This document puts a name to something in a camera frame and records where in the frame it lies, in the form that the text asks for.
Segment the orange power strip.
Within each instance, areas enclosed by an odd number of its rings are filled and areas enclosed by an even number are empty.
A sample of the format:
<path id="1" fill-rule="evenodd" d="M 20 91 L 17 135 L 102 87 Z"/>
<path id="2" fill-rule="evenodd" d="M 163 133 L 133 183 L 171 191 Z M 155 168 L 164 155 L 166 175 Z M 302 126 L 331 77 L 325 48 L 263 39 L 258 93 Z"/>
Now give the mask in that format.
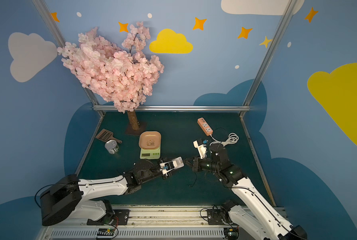
<path id="1" fill-rule="evenodd" d="M 199 118 L 197 120 L 198 125 L 202 129 L 202 131 L 205 133 L 206 136 L 212 136 L 213 135 L 213 129 L 209 126 L 209 124 L 205 121 L 204 118 Z"/>

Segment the white usb charger adapter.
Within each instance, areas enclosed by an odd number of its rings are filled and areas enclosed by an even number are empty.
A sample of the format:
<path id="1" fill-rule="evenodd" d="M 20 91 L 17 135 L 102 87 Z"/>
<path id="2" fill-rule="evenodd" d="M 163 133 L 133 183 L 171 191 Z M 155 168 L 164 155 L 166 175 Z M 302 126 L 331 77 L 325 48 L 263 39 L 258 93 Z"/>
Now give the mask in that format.
<path id="1" fill-rule="evenodd" d="M 169 164 L 165 164 L 163 169 L 162 169 L 162 174 L 166 175 L 170 170 L 171 170 L 170 165 Z"/>

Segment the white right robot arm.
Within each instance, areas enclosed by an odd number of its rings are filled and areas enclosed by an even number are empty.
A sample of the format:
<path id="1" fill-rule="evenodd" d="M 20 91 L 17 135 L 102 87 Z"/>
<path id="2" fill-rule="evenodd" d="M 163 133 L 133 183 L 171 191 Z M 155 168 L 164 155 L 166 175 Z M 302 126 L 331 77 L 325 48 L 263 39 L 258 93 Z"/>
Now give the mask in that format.
<path id="1" fill-rule="evenodd" d="M 230 189 L 249 208 L 234 202 L 223 205 L 229 219 L 255 240 L 306 240 L 306 231 L 301 226 L 293 226 L 259 193 L 249 177 L 230 162 L 223 145 L 212 144 L 209 148 L 201 141 L 194 141 L 199 156 L 189 163 L 194 172 L 214 173 L 226 189 Z"/>

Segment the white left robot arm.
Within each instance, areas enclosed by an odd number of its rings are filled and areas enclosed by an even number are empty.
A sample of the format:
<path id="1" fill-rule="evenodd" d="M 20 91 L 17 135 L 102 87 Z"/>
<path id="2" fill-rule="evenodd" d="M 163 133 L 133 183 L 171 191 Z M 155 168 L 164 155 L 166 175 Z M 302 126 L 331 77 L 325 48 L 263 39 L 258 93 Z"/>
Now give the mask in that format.
<path id="1" fill-rule="evenodd" d="M 166 179 L 183 166 L 181 157 L 157 163 L 143 159 L 114 178 L 86 180 L 76 174 L 68 175 L 40 195 L 42 225 L 53 226 L 66 219 L 86 219 L 93 226 L 117 224 L 115 212 L 105 197 L 133 194 L 143 184 L 159 177 Z"/>

